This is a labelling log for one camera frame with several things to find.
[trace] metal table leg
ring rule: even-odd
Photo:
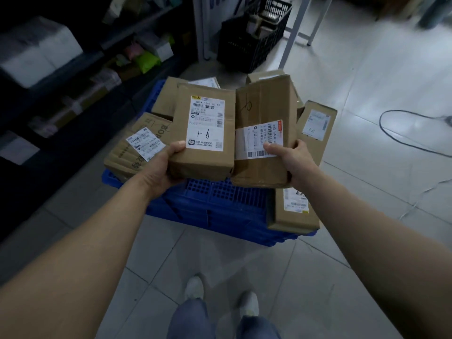
[[[320,12],[319,18],[317,19],[317,22],[315,23],[314,29],[312,30],[311,36],[308,39],[308,46],[310,46],[312,44],[312,41],[314,40],[315,34],[317,33],[317,30],[320,27],[320,24],[323,21],[323,18],[326,15],[326,12],[328,11],[328,9],[330,8],[331,2],[333,0],[326,0],[325,5],[322,8],[322,11]]]
[[[287,41],[286,48],[284,50],[284,53],[282,54],[283,57],[281,58],[281,62],[279,63],[279,69],[283,69],[284,66],[286,65],[286,61],[287,58],[289,57],[290,50],[293,46],[293,43],[295,42],[298,30],[300,29],[303,17],[305,16],[306,10],[308,9],[310,3],[311,0],[302,0],[302,4],[298,9],[297,18],[295,19],[295,22],[293,23],[293,28],[290,31],[289,40]]]

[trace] white label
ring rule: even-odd
[[[165,144],[163,144],[147,127],[142,128],[126,140],[135,150],[137,150],[141,157],[146,159],[146,162],[149,162],[156,153],[165,148]]]
[[[220,86],[218,85],[217,81],[213,77],[210,77],[208,79],[198,79],[196,81],[191,81],[191,82],[189,82],[189,84],[190,85],[204,85],[206,87],[220,89]]]
[[[224,117],[224,100],[192,96],[185,147],[223,151]]]
[[[309,213],[308,199],[295,188],[284,189],[284,210],[296,213]]]
[[[330,119],[329,115],[311,109],[308,121],[303,128],[303,133],[317,140],[323,140]]]
[[[235,160],[275,157],[263,149],[263,143],[283,145],[283,121],[243,127],[235,130]]]
[[[271,79],[271,78],[276,77],[276,76],[280,76],[280,75],[265,76],[265,77],[261,77],[259,79]]]

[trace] cardboard box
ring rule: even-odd
[[[172,121],[176,109],[177,85],[187,82],[186,79],[168,77],[152,107],[151,113]]]
[[[270,79],[272,77],[279,76],[279,75],[285,75],[285,74],[286,73],[284,72],[283,69],[249,73],[246,76],[246,84],[257,82],[257,81],[263,80],[263,79]],[[305,108],[305,105],[304,105],[302,99],[300,98],[300,96],[298,95],[297,90],[295,89],[295,86],[293,85],[293,82],[292,82],[292,87],[293,87],[293,90],[295,91],[295,94],[297,95],[297,120],[298,120],[303,113],[303,109]]]
[[[126,140],[145,127],[159,138],[163,144],[168,145],[171,143],[171,121],[154,114],[144,113],[137,122],[124,131],[121,141],[116,144],[104,160],[105,167],[118,177],[121,182],[127,181],[141,171],[147,163],[146,159]]]
[[[234,91],[179,85],[171,137],[187,143],[184,151],[169,159],[170,173],[176,178],[211,181],[231,176],[234,130]]]
[[[297,137],[302,139],[314,162],[320,165],[326,144],[330,138],[337,111],[319,103],[308,101],[297,122]],[[268,227],[299,234],[320,228],[320,220],[306,197],[294,188],[276,189],[274,205],[267,213]]]
[[[235,167],[239,187],[283,188],[288,172],[280,157],[268,156],[263,142],[293,147],[297,138],[297,96],[289,75],[259,80],[236,91]]]

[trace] tiled floor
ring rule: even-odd
[[[303,32],[310,33],[321,5],[313,1]],[[377,125],[388,109],[452,115],[450,28],[424,32],[412,23],[375,22],[367,12],[334,0],[312,47],[303,42],[294,45],[285,71],[304,101],[339,111],[323,171],[392,218],[409,210],[423,190],[452,178],[452,159],[400,145]],[[277,68],[285,45],[282,40],[259,70]],[[244,74],[215,61],[195,64],[183,77],[212,75],[223,88],[245,82]],[[389,114],[383,125],[407,143],[452,154],[452,129],[440,121]],[[1,283],[115,192],[100,182],[102,159],[115,141],[2,244]],[[442,184],[424,194],[403,223],[452,249],[451,204],[452,183]],[[218,338],[233,337],[238,315],[232,309],[249,288],[283,338],[400,338],[325,228],[314,237],[266,248],[149,216],[97,337],[164,338],[187,279],[199,272]]]

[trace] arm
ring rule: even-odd
[[[452,253],[385,216],[325,175],[306,144],[264,148],[282,157],[351,268],[405,338],[452,333]]]
[[[174,182],[155,155],[101,209],[0,290],[1,338],[94,338],[150,200]]]

